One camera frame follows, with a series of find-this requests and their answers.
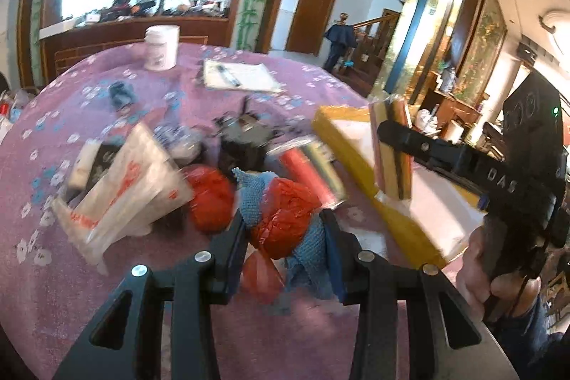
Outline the person's right hand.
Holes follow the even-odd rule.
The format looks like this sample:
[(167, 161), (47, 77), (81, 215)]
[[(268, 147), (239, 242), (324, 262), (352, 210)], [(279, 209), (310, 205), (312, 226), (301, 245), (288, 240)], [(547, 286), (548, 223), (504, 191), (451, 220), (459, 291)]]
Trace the person's right hand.
[[(506, 325), (508, 321), (532, 318), (543, 328), (545, 316), (540, 302), (541, 279), (525, 281), (518, 272), (514, 272), (491, 280), (483, 267), (485, 238), (484, 226), (480, 226), (471, 234), (468, 249), (463, 255), (462, 267), (456, 278), (457, 289), (471, 306), (475, 317), (484, 320), (488, 325)], [(507, 305), (505, 313), (496, 321), (484, 316), (485, 303), (491, 296), (497, 297), (502, 305)]]

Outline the dark blue sleeve forearm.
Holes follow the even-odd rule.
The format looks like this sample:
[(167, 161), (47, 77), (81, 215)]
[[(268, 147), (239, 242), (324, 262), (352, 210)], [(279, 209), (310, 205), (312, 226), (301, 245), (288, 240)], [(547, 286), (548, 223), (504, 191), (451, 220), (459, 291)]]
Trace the dark blue sleeve forearm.
[(539, 299), (523, 316), (498, 320), (488, 328), (520, 379), (569, 380), (569, 330), (549, 335)]

